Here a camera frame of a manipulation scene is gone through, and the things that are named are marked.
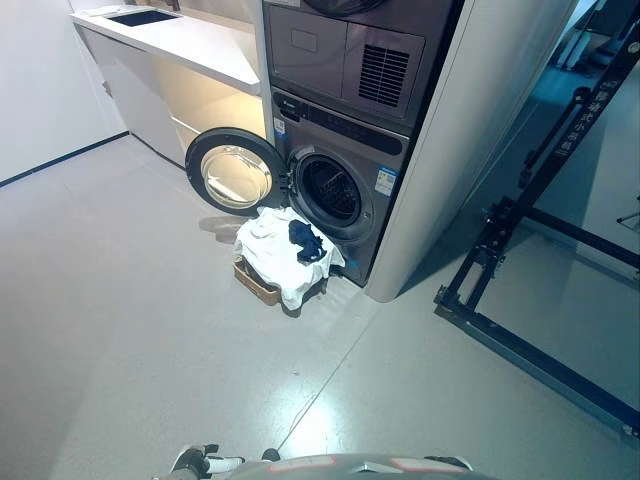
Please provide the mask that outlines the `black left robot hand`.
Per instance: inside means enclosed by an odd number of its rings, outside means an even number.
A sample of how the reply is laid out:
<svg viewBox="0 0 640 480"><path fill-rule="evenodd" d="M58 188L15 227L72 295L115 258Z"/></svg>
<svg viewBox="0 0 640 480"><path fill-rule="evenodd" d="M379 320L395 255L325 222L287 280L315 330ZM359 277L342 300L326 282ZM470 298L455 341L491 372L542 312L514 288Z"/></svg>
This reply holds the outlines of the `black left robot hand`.
<svg viewBox="0 0 640 480"><path fill-rule="evenodd" d="M215 443L186 446L171 467L171 472L189 472L196 479L211 479L239 468L246 460L241 456L217 456Z"/></svg>

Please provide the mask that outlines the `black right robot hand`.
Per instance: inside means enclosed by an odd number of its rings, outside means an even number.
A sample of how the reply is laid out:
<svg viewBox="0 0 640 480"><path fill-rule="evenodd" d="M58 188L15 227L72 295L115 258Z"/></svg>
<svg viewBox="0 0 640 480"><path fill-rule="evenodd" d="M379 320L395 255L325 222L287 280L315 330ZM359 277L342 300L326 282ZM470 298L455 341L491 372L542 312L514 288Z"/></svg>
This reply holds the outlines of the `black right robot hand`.
<svg viewBox="0 0 640 480"><path fill-rule="evenodd" d="M442 464L452 465L458 468L464 468L469 471L473 470L471 464L466 459L460 456L425 456L425 459Z"/></svg>

